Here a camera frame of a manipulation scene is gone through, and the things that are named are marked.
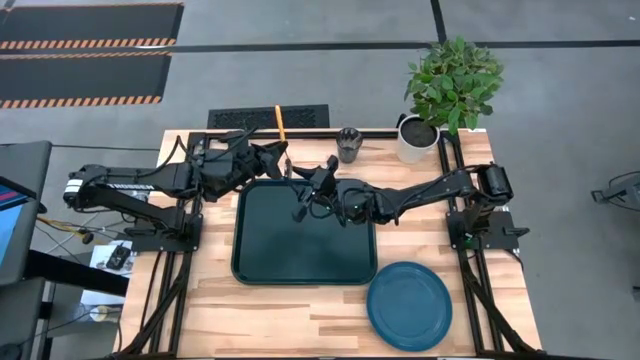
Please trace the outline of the dark green plastic tray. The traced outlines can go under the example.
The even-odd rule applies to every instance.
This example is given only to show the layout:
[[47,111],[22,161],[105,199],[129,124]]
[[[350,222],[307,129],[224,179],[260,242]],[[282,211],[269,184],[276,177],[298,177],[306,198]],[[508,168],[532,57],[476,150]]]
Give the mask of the dark green plastic tray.
[[378,269],[372,224],[331,216],[296,222],[293,189],[258,180],[239,195],[231,272],[248,285],[362,285]]

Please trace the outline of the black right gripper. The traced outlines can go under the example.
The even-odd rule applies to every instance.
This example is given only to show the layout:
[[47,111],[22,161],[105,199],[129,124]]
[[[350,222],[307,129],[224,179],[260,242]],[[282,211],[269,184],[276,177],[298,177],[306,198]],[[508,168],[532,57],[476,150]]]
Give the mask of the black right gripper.
[[319,204],[331,208],[337,203],[337,183],[334,173],[339,167],[339,159],[331,155],[327,159],[327,170],[316,166],[315,168],[302,168],[293,166],[292,171],[305,179],[308,184],[304,190],[304,198],[310,198],[312,204]]

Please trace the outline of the black hazard-striped floor mat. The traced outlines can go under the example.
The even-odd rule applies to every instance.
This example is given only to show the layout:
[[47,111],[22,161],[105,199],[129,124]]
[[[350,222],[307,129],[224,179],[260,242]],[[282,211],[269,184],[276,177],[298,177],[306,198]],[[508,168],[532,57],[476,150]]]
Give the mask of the black hazard-striped floor mat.
[[0,50],[173,45],[182,3],[0,8]]
[[0,109],[162,101],[168,52],[0,56]]

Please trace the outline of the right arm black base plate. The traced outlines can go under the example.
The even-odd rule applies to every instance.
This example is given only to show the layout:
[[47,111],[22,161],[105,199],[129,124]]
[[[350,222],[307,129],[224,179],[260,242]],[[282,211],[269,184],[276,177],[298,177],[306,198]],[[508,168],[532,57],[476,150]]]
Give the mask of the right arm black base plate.
[[458,250],[503,249],[519,247],[518,239],[530,232],[515,227],[510,212],[494,211],[472,219],[468,212],[452,212],[446,216],[451,247]]

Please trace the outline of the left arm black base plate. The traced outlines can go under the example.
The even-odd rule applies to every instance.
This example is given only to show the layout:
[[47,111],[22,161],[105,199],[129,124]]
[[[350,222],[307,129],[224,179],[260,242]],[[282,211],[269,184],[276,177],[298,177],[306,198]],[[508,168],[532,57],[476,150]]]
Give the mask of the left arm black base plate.
[[203,220],[201,214],[186,214],[170,225],[138,220],[124,234],[134,252],[191,252],[199,248]]

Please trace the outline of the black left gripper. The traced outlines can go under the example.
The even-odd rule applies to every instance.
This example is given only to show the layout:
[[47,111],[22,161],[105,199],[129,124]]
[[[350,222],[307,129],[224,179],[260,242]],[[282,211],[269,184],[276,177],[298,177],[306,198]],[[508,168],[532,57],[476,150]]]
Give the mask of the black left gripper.
[[281,179],[279,157],[288,148],[287,141],[267,144],[234,142],[226,149],[212,150],[212,192],[241,192],[257,177]]

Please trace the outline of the black handheld controller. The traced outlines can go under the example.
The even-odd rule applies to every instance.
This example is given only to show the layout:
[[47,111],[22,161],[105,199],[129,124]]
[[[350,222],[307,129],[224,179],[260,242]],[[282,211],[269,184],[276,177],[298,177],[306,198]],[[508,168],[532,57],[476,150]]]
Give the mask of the black handheld controller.
[[124,245],[117,245],[107,260],[105,266],[109,270],[122,270],[131,255],[131,249]]

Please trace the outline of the black desk beam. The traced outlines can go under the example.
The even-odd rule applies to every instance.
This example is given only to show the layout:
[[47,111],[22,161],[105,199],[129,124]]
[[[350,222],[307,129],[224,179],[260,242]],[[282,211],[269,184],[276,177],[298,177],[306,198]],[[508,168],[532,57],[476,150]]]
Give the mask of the black desk beam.
[[117,296],[125,296],[129,279],[64,258],[30,250],[23,271],[24,279],[43,278]]

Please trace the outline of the grey monitor with blue screen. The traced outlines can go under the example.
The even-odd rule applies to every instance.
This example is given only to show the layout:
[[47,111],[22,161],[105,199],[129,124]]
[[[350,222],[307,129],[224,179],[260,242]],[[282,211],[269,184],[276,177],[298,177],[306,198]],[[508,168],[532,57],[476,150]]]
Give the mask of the grey monitor with blue screen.
[[32,191],[32,200],[0,210],[0,286],[23,277],[48,171],[49,141],[0,147],[0,178]]

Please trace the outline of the black floor vent grille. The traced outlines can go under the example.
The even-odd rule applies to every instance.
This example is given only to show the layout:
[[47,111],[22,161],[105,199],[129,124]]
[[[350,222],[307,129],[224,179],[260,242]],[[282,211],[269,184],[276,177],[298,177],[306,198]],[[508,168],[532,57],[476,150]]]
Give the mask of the black floor vent grille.
[[[283,125],[289,128],[329,128],[329,106],[296,105],[280,107]],[[208,129],[275,129],[278,127],[274,107],[212,109]]]

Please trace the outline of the blue round plate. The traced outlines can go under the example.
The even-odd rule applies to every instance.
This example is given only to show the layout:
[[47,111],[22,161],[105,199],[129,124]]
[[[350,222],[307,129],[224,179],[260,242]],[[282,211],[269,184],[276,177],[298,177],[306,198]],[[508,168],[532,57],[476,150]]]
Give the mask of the blue round plate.
[[431,269],[401,261],[385,266],[371,281],[366,312],[375,333],[387,344],[421,352],[446,337],[453,303],[446,285]]

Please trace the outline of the green leafy plant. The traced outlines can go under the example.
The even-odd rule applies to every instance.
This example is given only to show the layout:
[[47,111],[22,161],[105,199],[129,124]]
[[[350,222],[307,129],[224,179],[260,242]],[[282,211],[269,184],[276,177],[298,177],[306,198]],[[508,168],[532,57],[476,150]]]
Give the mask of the green leafy plant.
[[458,36],[433,43],[408,68],[404,98],[428,125],[455,134],[475,129],[482,116],[493,114],[489,101],[503,84],[504,65],[488,48]]

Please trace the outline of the white paper sheet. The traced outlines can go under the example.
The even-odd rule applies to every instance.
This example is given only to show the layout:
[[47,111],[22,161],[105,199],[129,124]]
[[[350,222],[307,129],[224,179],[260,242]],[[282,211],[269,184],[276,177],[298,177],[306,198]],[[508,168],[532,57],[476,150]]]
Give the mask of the white paper sheet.
[[[99,270],[104,270],[108,273],[120,275],[126,278],[130,278],[132,274],[132,268],[135,261],[135,257],[130,255],[125,261],[124,265],[119,270],[112,270],[106,266],[107,261],[111,257],[112,253],[118,245],[122,245],[127,249],[131,249],[131,243],[129,241],[114,240],[107,245],[96,245],[93,248],[91,260],[89,266]],[[83,305],[123,305],[125,302],[124,296],[111,295],[104,292],[98,292],[93,290],[84,290],[81,295],[80,302]]]

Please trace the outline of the black aluminium table frame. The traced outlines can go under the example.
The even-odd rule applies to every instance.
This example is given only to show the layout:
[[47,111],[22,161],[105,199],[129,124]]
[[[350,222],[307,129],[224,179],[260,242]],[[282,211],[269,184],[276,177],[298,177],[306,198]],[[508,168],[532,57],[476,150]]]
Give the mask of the black aluminium table frame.
[[[336,153],[337,129],[288,130],[288,153],[293,163],[314,167]],[[395,129],[364,129],[364,144],[356,161],[340,165],[338,175],[355,175],[379,187],[406,187],[418,180],[430,180],[442,173],[437,150],[423,163],[408,165],[395,154]],[[163,255],[152,282],[146,320],[157,304],[161,290],[167,290],[190,259],[189,280],[158,324],[159,342],[145,345],[133,354],[133,340],[139,333],[146,293],[157,255],[137,256],[121,318],[121,354],[109,360],[176,360],[198,358],[355,358],[355,357],[474,357],[476,350],[502,349],[512,352],[506,338],[497,335],[479,299],[465,288],[461,257],[450,247],[447,202],[408,211],[399,226],[376,227],[378,265],[381,269],[396,261],[420,262],[444,281],[453,301],[452,327],[435,348],[419,353],[395,349],[377,336],[366,316],[366,286],[253,286],[232,276],[231,252],[238,194],[226,195],[203,207],[203,235],[192,255]],[[511,327],[528,345],[541,348],[521,265],[502,250],[471,261],[474,275],[480,266],[491,283],[495,304]]]

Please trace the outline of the white plant pot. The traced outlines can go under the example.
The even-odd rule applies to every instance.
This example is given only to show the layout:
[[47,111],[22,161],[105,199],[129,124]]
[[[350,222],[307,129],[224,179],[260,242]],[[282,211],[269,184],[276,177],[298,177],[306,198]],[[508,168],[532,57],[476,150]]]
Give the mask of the white plant pot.
[[396,129],[396,155],[401,162],[407,164],[423,159],[440,138],[440,129],[429,125],[418,115],[401,114]]

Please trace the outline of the patterned drinking cup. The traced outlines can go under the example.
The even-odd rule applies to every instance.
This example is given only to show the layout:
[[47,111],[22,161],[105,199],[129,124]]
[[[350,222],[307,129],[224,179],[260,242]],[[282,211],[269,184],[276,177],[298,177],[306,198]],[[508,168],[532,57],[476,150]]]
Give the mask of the patterned drinking cup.
[[363,143],[362,133],[351,127],[341,129],[336,135],[338,158],[342,163],[353,163]]

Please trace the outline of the orange-handled metal spoon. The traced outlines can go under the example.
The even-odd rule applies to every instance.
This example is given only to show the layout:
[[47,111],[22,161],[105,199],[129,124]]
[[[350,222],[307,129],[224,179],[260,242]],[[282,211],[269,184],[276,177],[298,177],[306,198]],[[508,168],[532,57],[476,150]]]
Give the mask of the orange-handled metal spoon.
[[[280,105],[276,104],[274,106],[274,112],[275,112],[276,123],[277,123],[278,130],[279,130],[280,142],[285,144],[285,145],[288,145],[287,140],[286,140],[284,121],[283,121],[283,116],[282,116],[282,111],[281,111]],[[292,175],[292,162],[291,162],[291,159],[290,159],[286,149],[284,150],[284,156],[285,156],[284,176],[286,178],[290,179],[291,175]]]

